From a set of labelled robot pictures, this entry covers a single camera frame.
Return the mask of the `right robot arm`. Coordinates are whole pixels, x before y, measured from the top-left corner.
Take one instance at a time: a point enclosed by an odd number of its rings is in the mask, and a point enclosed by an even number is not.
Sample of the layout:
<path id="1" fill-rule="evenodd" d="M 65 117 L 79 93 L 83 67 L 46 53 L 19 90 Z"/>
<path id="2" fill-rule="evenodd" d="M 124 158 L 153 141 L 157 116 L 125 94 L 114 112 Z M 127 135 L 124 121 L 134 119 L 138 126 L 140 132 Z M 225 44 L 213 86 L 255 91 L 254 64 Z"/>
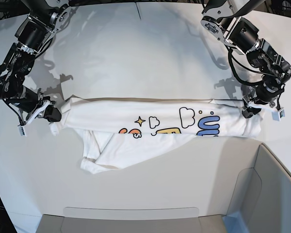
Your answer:
<path id="1" fill-rule="evenodd" d="M 24 85 L 34 62 L 51 45 L 55 34 L 70 13 L 68 0 L 24 0 L 29 9 L 25 21 L 17 30 L 17 42 L 9 49 L 0 65 L 0 100 L 18 117 L 21 126 L 35 118 L 48 122 L 61 120 L 56 102 L 46 97 L 41 89 L 33 92 Z"/>

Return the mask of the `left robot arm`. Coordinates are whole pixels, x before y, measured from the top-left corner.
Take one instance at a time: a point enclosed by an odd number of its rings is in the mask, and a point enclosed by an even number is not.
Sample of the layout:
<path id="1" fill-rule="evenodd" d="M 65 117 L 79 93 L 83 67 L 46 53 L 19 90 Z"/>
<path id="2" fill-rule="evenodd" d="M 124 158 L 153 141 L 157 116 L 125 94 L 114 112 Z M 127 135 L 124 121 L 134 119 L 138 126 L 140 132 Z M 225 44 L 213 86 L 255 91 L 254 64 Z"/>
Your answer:
<path id="1" fill-rule="evenodd" d="M 262 109 L 271 111 L 273 120 L 284 117 L 284 108 L 279 99 L 291 78 L 291 65 L 273 47 L 258 36 L 258 28 L 244 18 L 262 2 L 260 0 L 210 0 L 202 3 L 202 26 L 228 50 L 228 63 L 233 76 L 249 91 L 243 96 L 242 115 L 251 118 Z M 245 55 L 250 72 L 261 75 L 257 82 L 245 81 L 239 77 L 233 52 Z"/>

